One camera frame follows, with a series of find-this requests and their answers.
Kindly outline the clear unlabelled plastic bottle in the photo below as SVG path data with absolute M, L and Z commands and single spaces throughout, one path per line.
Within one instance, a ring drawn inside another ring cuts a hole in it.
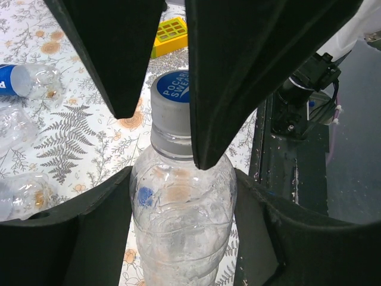
M 151 207 L 138 205 L 143 186 L 153 190 Z M 150 144 L 133 166 L 129 192 L 146 285 L 213 285 L 237 197 L 228 156 L 201 170 L 193 157 L 167 157 Z

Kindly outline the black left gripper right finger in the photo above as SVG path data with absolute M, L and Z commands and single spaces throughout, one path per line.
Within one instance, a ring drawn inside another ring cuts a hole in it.
M 380 222 L 332 219 L 236 178 L 235 285 L 380 284 Z

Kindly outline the Pepsi bottle blue label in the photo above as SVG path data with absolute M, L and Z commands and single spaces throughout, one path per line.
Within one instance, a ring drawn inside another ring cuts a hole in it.
M 1 180 L 1 221 L 21 219 L 50 207 L 57 192 L 48 175 L 25 173 Z

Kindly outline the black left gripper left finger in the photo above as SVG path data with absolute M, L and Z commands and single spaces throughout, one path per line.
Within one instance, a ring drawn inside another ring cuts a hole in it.
M 1 285 L 118 285 L 131 167 L 27 220 L 1 223 Z

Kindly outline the Pocari Sweat bottle cap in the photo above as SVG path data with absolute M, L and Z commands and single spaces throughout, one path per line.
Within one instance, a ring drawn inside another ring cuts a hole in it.
M 188 70 L 157 77 L 151 86 L 151 145 L 167 157 L 192 158 Z

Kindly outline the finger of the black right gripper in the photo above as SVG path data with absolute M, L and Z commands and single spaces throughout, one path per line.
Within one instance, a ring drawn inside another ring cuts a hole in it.
M 360 1 L 186 1 L 197 168 L 217 164 L 247 117 L 347 23 Z
M 109 111 L 131 118 L 148 68 L 164 1 L 45 1 Z

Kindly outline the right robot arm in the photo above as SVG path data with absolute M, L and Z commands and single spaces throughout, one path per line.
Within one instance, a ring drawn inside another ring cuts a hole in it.
M 163 1 L 47 1 L 114 117 L 135 112 Z M 207 170 L 243 122 L 287 81 L 312 90 L 379 1 L 186 1 L 187 71 L 157 83 L 153 146 Z

